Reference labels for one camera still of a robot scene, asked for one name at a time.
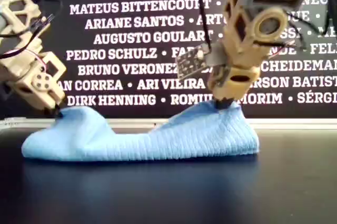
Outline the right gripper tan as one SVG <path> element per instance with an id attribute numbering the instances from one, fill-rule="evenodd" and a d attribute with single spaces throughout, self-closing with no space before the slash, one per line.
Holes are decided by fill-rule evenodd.
<path id="1" fill-rule="evenodd" d="M 221 87 L 225 80 L 225 67 L 213 67 L 207 86 L 209 90 L 214 93 L 214 88 Z M 243 97 L 250 89 L 253 82 L 260 76 L 260 67 L 251 67 L 250 69 L 240 69 L 232 67 L 224 83 L 225 97 Z M 236 98 L 223 98 L 218 99 L 213 94 L 213 101 L 215 107 L 229 108 Z"/>

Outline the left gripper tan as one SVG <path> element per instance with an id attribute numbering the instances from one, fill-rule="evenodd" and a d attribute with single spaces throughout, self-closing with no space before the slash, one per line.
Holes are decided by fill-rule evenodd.
<path id="1" fill-rule="evenodd" d="M 61 103 L 65 93 L 58 80 L 65 73 L 65 65 L 52 52 L 37 54 L 23 52 L 29 61 L 29 70 L 18 80 L 9 82 L 31 106 L 41 106 L 44 116 L 61 117 Z"/>

